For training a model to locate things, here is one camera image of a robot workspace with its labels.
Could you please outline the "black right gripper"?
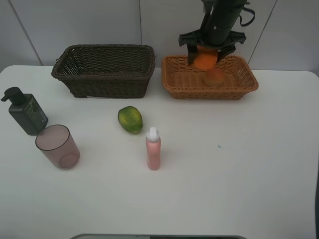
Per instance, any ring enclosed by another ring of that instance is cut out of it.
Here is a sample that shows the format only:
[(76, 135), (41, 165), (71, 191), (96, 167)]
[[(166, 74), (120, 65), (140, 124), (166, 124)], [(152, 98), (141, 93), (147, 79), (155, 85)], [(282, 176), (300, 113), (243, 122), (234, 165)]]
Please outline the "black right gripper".
[(180, 46), (187, 45), (188, 64), (192, 65), (197, 57), (197, 45), (221, 48), (217, 50), (217, 61), (232, 54), (237, 42), (243, 44), (246, 35), (232, 28), (246, 5), (245, 0), (204, 0), (205, 15), (198, 30), (181, 34)]

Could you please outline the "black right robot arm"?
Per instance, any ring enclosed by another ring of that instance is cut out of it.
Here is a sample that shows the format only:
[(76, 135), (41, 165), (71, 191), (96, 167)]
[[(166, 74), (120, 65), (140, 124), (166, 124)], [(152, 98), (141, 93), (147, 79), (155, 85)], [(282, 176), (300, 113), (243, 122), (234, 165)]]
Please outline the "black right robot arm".
[(244, 44), (246, 35), (233, 31), (239, 18), (242, 27), (247, 27), (255, 20), (255, 12), (246, 7), (247, 0), (204, 0), (205, 15), (198, 30), (181, 34), (178, 42), (186, 45), (188, 63), (192, 64), (198, 56), (198, 46), (217, 51), (217, 62), (236, 50), (235, 44)]

